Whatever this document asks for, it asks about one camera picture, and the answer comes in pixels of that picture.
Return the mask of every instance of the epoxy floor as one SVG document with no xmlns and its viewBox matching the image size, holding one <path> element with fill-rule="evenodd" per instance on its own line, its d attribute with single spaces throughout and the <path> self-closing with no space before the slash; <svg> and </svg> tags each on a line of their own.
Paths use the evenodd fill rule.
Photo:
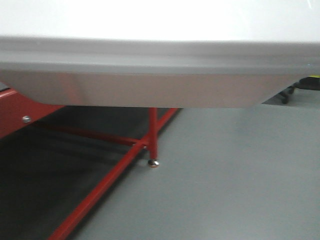
<svg viewBox="0 0 320 240">
<path fill-rule="evenodd" d="M 46 118 L 139 137 L 144 108 L 67 107 Z M 70 240 L 319 240 L 320 110 L 183 109 Z M 126 147 L 26 127 L 0 141 L 0 239 L 46 239 Z"/>
</svg>

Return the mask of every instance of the red metal stand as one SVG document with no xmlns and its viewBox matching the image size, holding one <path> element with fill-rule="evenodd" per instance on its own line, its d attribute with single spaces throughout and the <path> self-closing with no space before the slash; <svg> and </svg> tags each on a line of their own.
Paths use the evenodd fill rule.
<svg viewBox="0 0 320 240">
<path fill-rule="evenodd" d="M 121 145 L 132 146 L 132 148 L 123 156 L 123 158 L 108 172 L 98 185 L 82 200 L 82 202 L 74 209 L 74 211 L 63 221 L 63 223 L 53 232 L 49 240 L 64 240 L 89 212 L 89 210 L 97 203 L 101 196 L 116 181 L 125 168 L 132 162 L 137 154 L 145 147 L 149 150 L 151 160 L 157 158 L 157 139 L 158 131 L 166 124 L 166 122 L 176 113 L 178 108 L 170 108 L 159 120 L 157 116 L 157 108 L 149 108 L 149 131 L 141 139 L 121 137 L 98 132 L 86 131 L 83 129 L 53 126 L 41 122 L 34 123 L 35 126 L 47 128 L 64 133 L 70 133 L 87 138 L 99 139 L 102 141 L 113 142 Z"/>
</svg>

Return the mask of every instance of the red metal bar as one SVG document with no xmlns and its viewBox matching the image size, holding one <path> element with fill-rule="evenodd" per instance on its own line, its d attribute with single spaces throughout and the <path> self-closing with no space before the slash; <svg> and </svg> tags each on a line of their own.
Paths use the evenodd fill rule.
<svg viewBox="0 0 320 240">
<path fill-rule="evenodd" d="M 64 220 L 64 222 L 53 232 L 48 240 L 64 240 L 77 226 L 81 219 L 96 204 L 101 196 L 115 182 L 119 175 L 136 157 L 144 147 L 142 142 L 134 145 L 115 167 L 99 182 L 99 184 L 89 193 L 89 195 L 76 207 L 76 209 Z"/>
<path fill-rule="evenodd" d="M 157 122 L 157 130 L 163 128 L 163 126 L 169 121 L 169 119 L 178 111 L 179 108 L 170 108 Z"/>
<path fill-rule="evenodd" d="M 23 128 L 62 107 L 64 106 L 35 102 L 13 89 L 1 91 L 0 138 Z M 29 116 L 30 121 L 23 122 L 24 116 Z"/>
<path fill-rule="evenodd" d="M 89 139 L 98 139 L 106 142 L 112 142 L 116 144 L 126 145 L 126 146 L 132 146 L 136 144 L 139 140 L 131 137 L 123 137 L 123 136 L 117 136 L 117 135 L 111 135 L 101 132 L 95 132 L 95 131 L 89 131 L 84 130 L 76 127 L 70 127 L 70 126 L 55 126 L 44 122 L 35 122 L 34 126 L 41 127 L 44 129 L 50 129 L 58 132 L 64 132 L 67 134 L 73 134 Z"/>
<path fill-rule="evenodd" d="M 158 156 L 158 114 L 156 107 L 149 108 L 149 143 L 148 143 L 148 150 L 150 153 L 150 159 L 157 159 Z"/>
</svg>

